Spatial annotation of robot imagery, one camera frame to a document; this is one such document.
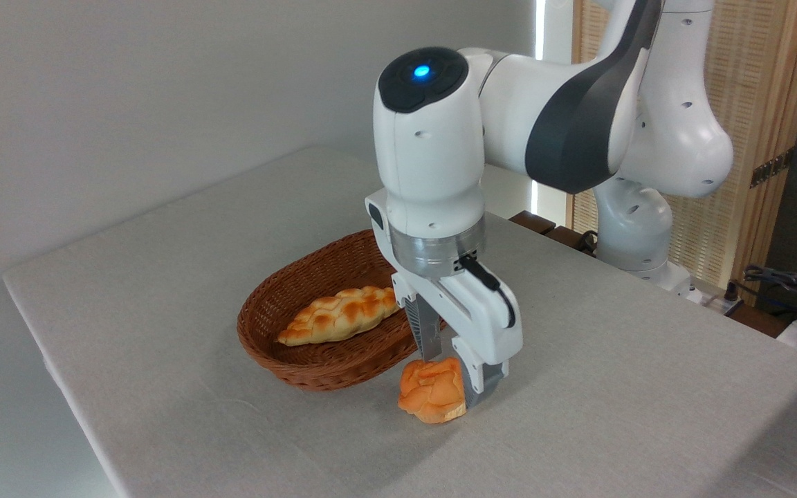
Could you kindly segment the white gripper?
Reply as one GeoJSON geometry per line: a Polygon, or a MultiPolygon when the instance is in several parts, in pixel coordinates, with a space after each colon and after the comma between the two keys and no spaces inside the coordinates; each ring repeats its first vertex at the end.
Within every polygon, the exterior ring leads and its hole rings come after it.
{"type": "Polygon", "coordinates": [[[377,246],[396,273],[396,299],[405,309],[421,358],[430,362],[442,353],[442,317],[459,335],[451,344],[461,360],[466,407],[473,409],[507,376],[509,359],[522,348],[517,299],[504,282],[499,290],[490,290],[467,270],[430,279],[403,268],[392,248],[386,207],[386,190],[365,199],[377,246]]]}

